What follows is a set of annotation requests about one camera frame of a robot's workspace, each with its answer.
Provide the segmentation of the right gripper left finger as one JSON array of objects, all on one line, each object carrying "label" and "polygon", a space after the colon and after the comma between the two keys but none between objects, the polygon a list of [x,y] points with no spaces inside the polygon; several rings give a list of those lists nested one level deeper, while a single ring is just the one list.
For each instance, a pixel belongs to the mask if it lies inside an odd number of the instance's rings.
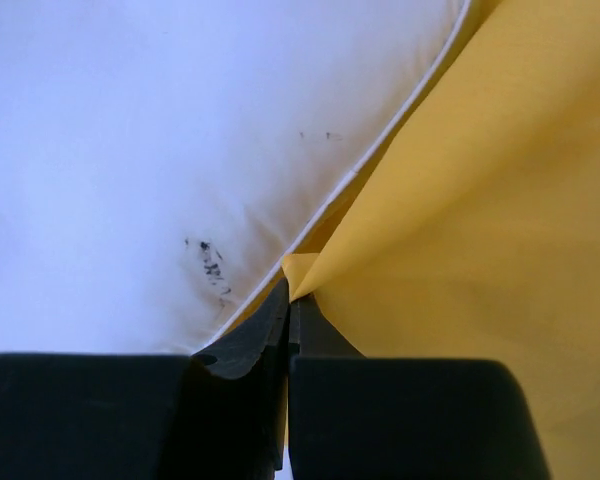
[{"label": "right gripper left finger", "polygon": [[0,479],[271,479],[286,281],[192,355],[0,353]]}]

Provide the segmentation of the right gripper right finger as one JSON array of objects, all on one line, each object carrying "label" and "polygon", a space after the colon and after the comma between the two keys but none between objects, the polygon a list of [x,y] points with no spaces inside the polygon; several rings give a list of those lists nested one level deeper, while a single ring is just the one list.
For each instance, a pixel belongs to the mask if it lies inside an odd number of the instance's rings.
[{"label": "right gripper right finger", "polygon": [[307,296],[290,307],[297,479],[547,479],[512,373],[485,359],[368,358]]}]

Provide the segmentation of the yellow pikachu pillowcase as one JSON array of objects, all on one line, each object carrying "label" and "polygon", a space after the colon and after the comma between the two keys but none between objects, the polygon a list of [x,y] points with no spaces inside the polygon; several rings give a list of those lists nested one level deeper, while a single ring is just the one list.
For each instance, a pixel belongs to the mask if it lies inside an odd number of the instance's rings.
[{"label": "yellow pikachu pillowcase", "polygon": [[600,479],[600,1],[490,1],[273,270],[364,354],[489,359],[554,479]]}]

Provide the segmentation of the white pillow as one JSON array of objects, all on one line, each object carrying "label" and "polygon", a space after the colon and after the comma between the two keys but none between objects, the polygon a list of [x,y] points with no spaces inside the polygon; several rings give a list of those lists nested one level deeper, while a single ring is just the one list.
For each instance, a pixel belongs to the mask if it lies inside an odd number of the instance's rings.
[{"label": "white pillow", "polygon": [[370,169],[475,1],[0,1],[0,352],[192,353]]}]

